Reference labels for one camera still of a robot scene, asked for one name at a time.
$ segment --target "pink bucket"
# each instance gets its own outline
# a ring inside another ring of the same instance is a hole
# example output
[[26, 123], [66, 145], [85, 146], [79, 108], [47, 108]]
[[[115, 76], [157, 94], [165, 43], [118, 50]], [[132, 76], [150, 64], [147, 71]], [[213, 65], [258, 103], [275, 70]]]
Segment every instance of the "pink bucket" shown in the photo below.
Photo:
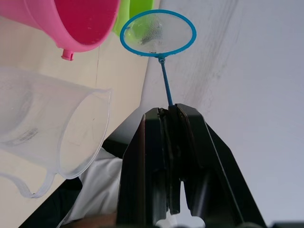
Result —
[[120, 0], [0, 0], [0, 15], [47, 33], [62, 58], [98, 47], [115, 23]]

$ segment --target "measuring cup handle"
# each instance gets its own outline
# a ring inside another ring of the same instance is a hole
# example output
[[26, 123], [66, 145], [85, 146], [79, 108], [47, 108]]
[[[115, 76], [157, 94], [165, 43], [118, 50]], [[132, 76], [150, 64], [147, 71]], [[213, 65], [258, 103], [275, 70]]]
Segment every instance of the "measuring cup handle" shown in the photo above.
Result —
[[0, 176], [11, 180], [17, 186], [22, 196], [26, 198], [39, 198], [41, 196], [44, 196], [49, 190], [49, 188], [52, 186], [55, 173], [47, 171], [46, 178], [44, 179], [43, 184], [36, 193], [31, 193], [26, 183], [23, 180], [21, 180], [19, 177], [3, 172], [0, 172]]

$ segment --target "black fabric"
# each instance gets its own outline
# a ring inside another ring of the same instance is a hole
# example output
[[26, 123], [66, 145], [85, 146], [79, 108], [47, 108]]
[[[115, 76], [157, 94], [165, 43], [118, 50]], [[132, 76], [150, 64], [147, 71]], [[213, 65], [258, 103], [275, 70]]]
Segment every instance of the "black fabric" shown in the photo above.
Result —
[[55, 228], [72, 208], [82, 189], [77, 177], [64, 181], [20, 228]]
[[111, 139], [106, 139], [103, 143], [103, 148], [117, 158], [123, 158], [124, 152], [128, 144], [117, 142]]

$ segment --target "white wall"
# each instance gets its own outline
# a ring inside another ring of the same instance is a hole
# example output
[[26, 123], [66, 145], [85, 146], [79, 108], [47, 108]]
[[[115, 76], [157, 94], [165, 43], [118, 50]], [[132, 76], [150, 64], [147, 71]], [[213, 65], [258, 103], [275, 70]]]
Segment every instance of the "white wall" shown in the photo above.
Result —
[[[173, 101], [196, 107], [231, 148], [267, 224], [304, 220], [304, 1], [162, 0], [196, 26], [168, 57]], [[150, 59], [141, 106], [112, 137], [128, 142], [143, 113], [167, 107]]]

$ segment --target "wooden table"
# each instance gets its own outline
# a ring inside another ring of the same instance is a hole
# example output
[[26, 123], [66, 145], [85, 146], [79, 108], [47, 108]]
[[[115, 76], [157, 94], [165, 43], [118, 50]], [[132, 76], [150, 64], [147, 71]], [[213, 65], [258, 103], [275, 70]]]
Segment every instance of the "wooden table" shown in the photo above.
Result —
[[[113, 90], [106, 133], [109, 136], [139, 106], [148, 58], [125, 50], [114, 33], [99, 48], [75, 53], [72, 62], [63, 60], [61, 54], [62, 50], [44, 32], [0, 17], [0, 66]], [[43, 168], [5, 151], [0, 151], [0, 171], [22, 178], [32, 192], [37, 191], [46, 174]], [[0, 177], [1, 227], [18, 227], [63, 181], [56, 175], [44, 197], [27, 199], [12, 182]]]

